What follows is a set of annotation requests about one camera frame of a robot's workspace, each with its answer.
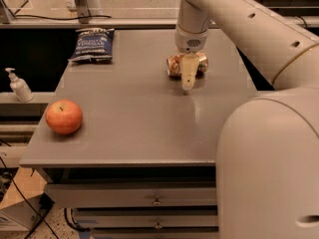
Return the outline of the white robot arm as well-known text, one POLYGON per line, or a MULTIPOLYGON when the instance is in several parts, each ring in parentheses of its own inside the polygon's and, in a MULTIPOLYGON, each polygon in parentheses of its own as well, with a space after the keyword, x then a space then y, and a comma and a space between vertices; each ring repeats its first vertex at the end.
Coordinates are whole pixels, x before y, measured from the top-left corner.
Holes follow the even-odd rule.
POLYGON ((181 51, 206 19, 273 87, 238 107, 220 133, 219 239, 319 239, 317 36, 254 0, 181 0, 181 51))

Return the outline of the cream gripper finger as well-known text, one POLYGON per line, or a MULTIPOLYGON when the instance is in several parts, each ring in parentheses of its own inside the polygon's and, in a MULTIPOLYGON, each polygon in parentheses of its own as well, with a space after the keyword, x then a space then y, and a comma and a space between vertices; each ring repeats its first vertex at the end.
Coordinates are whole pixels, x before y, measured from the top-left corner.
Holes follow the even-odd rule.
POLYGON ((182 57, 180 61, 181 83, 185 91, 193 88, 198 65, 199 56, 197 54, 189 53, 182 57))

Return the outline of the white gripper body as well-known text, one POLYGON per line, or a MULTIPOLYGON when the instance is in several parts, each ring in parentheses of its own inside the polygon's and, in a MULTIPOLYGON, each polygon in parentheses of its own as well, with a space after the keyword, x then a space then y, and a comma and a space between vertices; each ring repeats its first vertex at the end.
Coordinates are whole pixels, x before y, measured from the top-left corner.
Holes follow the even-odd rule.
POLYGON ((189 33, 182 30, 180 26, 175 27, 175 45, 181 53, 196 53, 202 50, 204 48, 207 36, 207 30, 201 33, 189 33))

